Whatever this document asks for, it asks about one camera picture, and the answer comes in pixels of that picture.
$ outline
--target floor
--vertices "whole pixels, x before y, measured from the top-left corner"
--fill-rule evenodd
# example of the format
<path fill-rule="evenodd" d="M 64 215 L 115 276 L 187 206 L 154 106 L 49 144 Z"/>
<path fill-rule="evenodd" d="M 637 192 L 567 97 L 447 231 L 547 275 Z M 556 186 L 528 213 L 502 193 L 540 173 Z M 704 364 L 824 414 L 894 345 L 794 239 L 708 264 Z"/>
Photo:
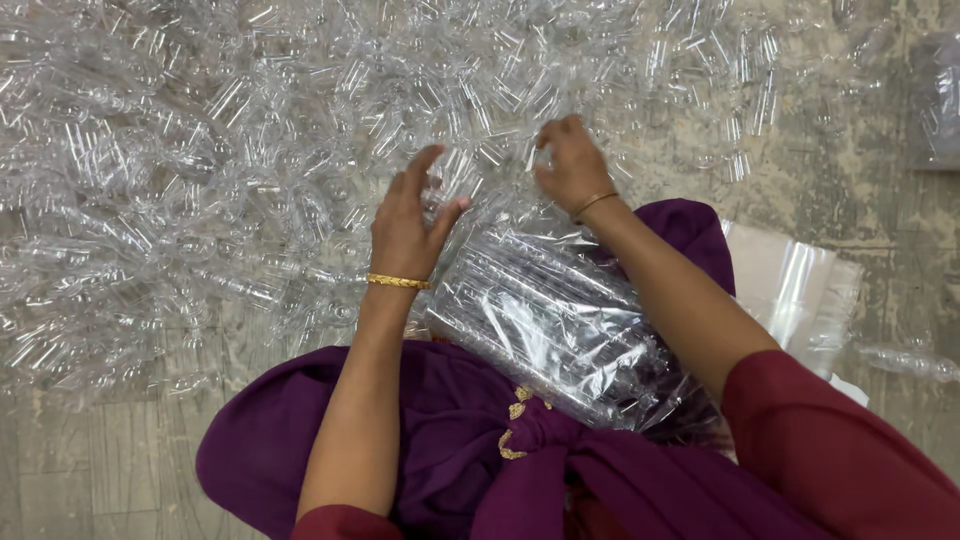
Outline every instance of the floor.
<path fill-rule="evenodd" d="M 723 216 L 836 250 L 866 268 L 853 330 L 864 343 L 930 339 L 960 359 L 960 176 L 910 171 L 905 148 L 905 52 L 943 22 L 937 0 L 878 0 L 897 23 L 888 86 L 847 110 L 841 134 L 809 127 L 753 148 L 754 174 L 738 184 L 678 172 L 669 136 L 643 141 L 649 180 L 640 204 L 684 196 Z M 213 415 L 243 386 L 295 354 L 263 345 L 271 321 L 224 303 L 205 345 L 183 349 L 181 331 L 159 331 L 165 373 L 207 367 L 225 374 L 216 391 L 184 397 L 147 387 L 112 392 L 69 412 L 42 389 L 0 395 L 0 540 L 245 540 L 263 538 L 206 499 L 193 457 Z M 332 334 L 327 341 L 340 339 Z M 853 353 L 839 375 L 870 396 L 870 408 L 960 479 L 960 384 L 882 372 Z"/>

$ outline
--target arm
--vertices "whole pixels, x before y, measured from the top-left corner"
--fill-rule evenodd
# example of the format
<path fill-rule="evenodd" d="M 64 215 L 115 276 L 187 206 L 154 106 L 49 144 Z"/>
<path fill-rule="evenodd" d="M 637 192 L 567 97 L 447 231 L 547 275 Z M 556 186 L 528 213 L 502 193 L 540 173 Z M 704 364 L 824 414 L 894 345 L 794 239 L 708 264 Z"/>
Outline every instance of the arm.
<path fill-rule="evenodd" d="M 423 225 L 420 193 L 427 169 L 443 150 L 424 149 L 394 177 L 372 226 L 371 272 L 410 280 L 430 277 L 447 235 L 469 205 L 469 199 L 458 199 L 431 230 Z M 357 333 L 307 461 L 298 520 L 330 504 L 390 513 L 400 437 L 400 346 L 416 295 L 416 289 L 369 285 Z"/>
<path fill-rule="evenodd" d="M 577 209 L 596 193 L 614 191 L 603 155 L 577 116 L 548 123 L 538 147 L 549 145 L 554 168 L 536 170 L 561 208 Z M 601 199 L 579 219 L 619 258 L 651 324 L 680 362 L 717 400 L 733 366 L 777 341 L 703 270 L 643 224 L 619 197 Z"/>
<path fill-rule="evenodd" d="M 578 118 L 544 127 L 546 144 L 554 168 L 537 178 L 562 208 L 613 191 Z M 960 492 L 896 430 L 780 351 L 622 201 L 600 200 L 579 218 L 620 259 L 680 362 L 722 401 L 740 465 L 838 537 L 956 537 Z"/>

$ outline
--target maroon sleeve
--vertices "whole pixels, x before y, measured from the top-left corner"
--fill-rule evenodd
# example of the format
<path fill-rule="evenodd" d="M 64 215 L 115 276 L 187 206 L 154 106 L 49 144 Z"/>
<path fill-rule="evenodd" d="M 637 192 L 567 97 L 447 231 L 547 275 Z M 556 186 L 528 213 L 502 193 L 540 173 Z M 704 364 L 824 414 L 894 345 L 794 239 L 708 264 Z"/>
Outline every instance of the maroon sleeve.
<path fill-rule="evenodd" d="M 731 371 L 740 465 L 840 538 L 960 536 L 956 485 L 902 435 L 780 351 Z"/>
<path fill-rule="evenodd" d="M 347 504 L 330 504 L 303 514 L 290 540 L 403 540 L 390 520 Z"/>

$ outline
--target gold bangle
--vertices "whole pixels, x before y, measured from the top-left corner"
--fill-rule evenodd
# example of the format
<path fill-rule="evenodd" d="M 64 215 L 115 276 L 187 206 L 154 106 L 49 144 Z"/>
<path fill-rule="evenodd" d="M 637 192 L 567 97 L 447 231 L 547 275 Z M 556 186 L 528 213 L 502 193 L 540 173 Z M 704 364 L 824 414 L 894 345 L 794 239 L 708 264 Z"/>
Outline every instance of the gold bangle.
<path fill-rule="evenodd" d="M 601 191 L 600 193 L 595 193 L 595 194 L 591 195 L 588 199 L 586 199 L 586 200 L 583 202 L 583 204 L 581 204 L 580 207 L 577 208 L 577 211 L 570 213 L 570 219 L 571 219 L 571 220 L 573 221 L 573 223 L 575 223 L 576 225 L 583 225 L 583 222 L 581 222 L 581 221 L 580 221 L 579 219 L 577 219 L 577 218 L 580 217 L 580 214 L 584 213 L 584 210 L 588 209 L 588 208 L 590 207 L 590 205 L 592 205 L 593 203 L 596 203 L 597 201 L 600 201 L 600 200 L 602 200 L 602 199 L 606 199 L 607 197 L 616 197 L 616 196 L 617 196 L 617 192 L 616 192 L 616 191 L 609 191 L 609 192 L 607 192 L 607 193 L 604 193 L 604 192 Z"/>
<path fill-rule="evenodd" d="M 422 282 L 420 280 L 407 280 L 406 278 L 392 278 L 390 276 L 384 276 L 382 274 L 367 274 L 367 282 L 378 283 L 381 285 L 392 285 L 394 287 L 404 287 L 411 289 L 428 289 L 430 288 L 430 282 Z"/>

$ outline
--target hand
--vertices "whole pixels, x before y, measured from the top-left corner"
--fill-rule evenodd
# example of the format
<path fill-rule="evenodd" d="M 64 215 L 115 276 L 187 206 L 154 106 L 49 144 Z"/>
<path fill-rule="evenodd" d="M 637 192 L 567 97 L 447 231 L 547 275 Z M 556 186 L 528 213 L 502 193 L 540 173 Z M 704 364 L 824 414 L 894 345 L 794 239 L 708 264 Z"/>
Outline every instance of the hand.
<path fill-rule="evenodd" d="M 432 228 L 423 224 L 420 193 L 427 185 L 426 171 L 443 152 L 442 145 L 427 146 L 407 170 L 394 176 L 371 226 L 372 273 L 408 280 L 430 278 L 446 237 L 470 205 L 469 197 L 459 197 L 440 210 Z"/>
<path fill-rule="evenodd" d="M 551 120 L 540 130 L 537 148 L 549 145 L 553 168 L 538 164 L 534 169 L 537 183 L 567 213 L 577 210 L 597 193 L 615 192 L 607 163 L 600 150 L 593 146 L 580 116 L 570 114 L 562 120 Z"/>

